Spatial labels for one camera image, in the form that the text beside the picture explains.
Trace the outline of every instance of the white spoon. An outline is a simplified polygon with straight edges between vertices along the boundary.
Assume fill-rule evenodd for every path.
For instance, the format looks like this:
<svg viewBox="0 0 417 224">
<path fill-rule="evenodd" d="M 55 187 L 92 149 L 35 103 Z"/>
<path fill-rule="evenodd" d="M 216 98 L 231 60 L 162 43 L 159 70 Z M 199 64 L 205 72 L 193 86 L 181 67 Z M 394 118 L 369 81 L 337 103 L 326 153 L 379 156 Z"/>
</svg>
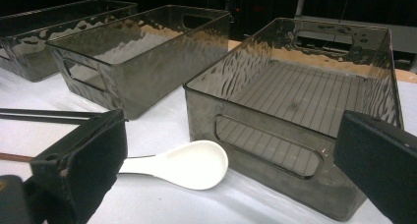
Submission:
<svg viewBox="0 0 417 224">
<path fill-rule="evenodd" d="M 127 158 L 119 173 L 150 174 L 181 187 L 205 190 L 223 179 L 228 164 L 220 145 L 197 140 L 155 156 Z"/>
</svg>

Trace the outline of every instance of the white table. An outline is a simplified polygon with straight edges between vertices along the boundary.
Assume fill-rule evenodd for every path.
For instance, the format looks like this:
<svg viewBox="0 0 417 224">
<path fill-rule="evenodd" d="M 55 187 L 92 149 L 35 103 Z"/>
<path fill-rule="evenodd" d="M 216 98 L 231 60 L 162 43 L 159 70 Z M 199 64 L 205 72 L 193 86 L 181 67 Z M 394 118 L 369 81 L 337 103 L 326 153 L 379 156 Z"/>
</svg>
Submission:
<svg viewBox="0 0 417 224">
<path fill-rule="evenodd" d="M 405 130 L 417 136 L 417 84 L 398 82 Z M 30 83 L 0 69 L 0 107 L 63 111 L 106 109 L 70 92 L 54 75 Z M 75 126 L 0 120 L 0 151 L 36 156 Z M 161 153 L 189 141 L 185 93 L 178 87 L 126 123 L 129 156 Z M 30 176 L 28 164 L 0 160 L 0 175 Z M 207 191 L 145 175 L 119 175 L 89 223 L 337 223 L 233 170 Z M 346 223 L 390 223 L 370 201 Z"/>
</svg>

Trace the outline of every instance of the dark background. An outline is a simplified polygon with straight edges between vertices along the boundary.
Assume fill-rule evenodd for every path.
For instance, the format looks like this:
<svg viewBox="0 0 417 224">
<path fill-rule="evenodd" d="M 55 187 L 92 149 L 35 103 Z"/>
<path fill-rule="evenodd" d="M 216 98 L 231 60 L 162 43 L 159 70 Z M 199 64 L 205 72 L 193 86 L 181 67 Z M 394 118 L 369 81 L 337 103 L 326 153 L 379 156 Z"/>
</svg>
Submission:
<svg viewBox="0 0 417 224">
<path fill-rule="evenodd" d="M 82 0 L 0 0 L 7 16 Z M 167 4 L 228 10 L 231 38 L 242 40 L 274 18 L 294 18 L 298 0 L 118 0 L 138 3 L 139 11 Z M 305 0 L 303 16 L 417 27 L 417 0 Z M 395 53 L 413 59 L 416 53 Z"/>
</svg>

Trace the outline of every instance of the spoon bowl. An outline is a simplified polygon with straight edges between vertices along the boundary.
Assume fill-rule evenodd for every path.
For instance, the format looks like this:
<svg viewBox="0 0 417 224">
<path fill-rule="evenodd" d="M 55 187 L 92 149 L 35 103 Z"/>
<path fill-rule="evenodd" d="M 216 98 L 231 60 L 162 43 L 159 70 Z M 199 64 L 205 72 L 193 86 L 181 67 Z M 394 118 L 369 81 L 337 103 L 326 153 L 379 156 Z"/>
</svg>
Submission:
<svg viewBox="0 0 417 224">
<path fill-rule="evenodd" d="M 181 187 L 205 190 L 226 174 L 224 149 L 210 140 L 197 140 L 147 157 L 125 159 L 119 173 L 149 174 Z"/>
</svg>

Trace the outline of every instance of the smoky gray plastic bin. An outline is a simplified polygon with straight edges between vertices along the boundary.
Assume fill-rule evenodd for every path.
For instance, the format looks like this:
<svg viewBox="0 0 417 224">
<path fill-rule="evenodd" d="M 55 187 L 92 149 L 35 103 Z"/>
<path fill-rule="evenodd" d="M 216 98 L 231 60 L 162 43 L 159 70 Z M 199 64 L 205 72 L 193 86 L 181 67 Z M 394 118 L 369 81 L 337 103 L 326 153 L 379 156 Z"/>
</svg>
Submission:
<svg viewBox="0 0 417 224">
<path fill-rule="evenodd" d="M 87 0 L 0 17 L 0 67 L 31 82 L 58 72 L 48 39 L 134 15 L 137 4 Z"/>
<path fill-rule="evenodd" d="M 69 88 L 136 119 L 227 53 L 226 11 L 163 6 L 47 42 Z"/>
<path fill-rule="evenodd" d="M 343 111 L 402 127 L 383 28 L 276 19 L 184 88 L 192 140 L 217 141 L 232 169 L 338 221 L 366 199 L 333 164 Z"/>
</svg>

